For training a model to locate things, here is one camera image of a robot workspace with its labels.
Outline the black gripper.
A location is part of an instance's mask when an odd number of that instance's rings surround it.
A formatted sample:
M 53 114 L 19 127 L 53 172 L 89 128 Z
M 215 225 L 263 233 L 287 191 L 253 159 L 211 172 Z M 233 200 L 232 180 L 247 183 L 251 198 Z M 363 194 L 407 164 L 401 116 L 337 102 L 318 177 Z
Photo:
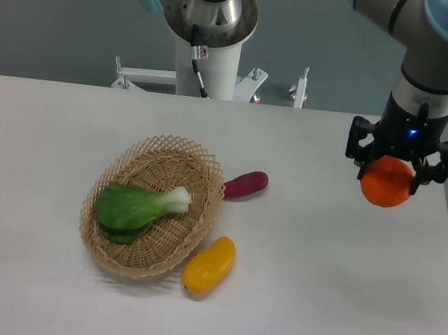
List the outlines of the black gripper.
M 447 123 L 448 115 L 434 119 L 427 111 L 409 113 L 391 93 L 380 121 L 357 115 L 352 119 L 345 156 L 358 167 L 357 180 L 383 155 L 410 160 L 415 176 L 409 193 L 414 195 L 420 186 L 443 184 L 448 178 L 448 141 L 440 139 Z M 428 162 L 433 154 L 439 155 L 435 165 Z

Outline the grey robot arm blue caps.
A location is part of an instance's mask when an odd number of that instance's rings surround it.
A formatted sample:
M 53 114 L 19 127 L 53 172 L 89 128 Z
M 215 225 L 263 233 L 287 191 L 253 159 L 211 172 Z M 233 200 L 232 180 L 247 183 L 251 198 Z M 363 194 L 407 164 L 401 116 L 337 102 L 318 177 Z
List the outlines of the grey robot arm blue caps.
M 176 39 L 180 95 L 248 102 L 238 81 L 241 48 L 258 24 L 255 0 L 139 0 L 163 13 Z M 346 156 L 359 176 L 387 157 L 412 165 L 409 193 L 448 178 L 448 0 L 348 0 L 406 47 L 400 73 L 378 122 L 352 120 Z

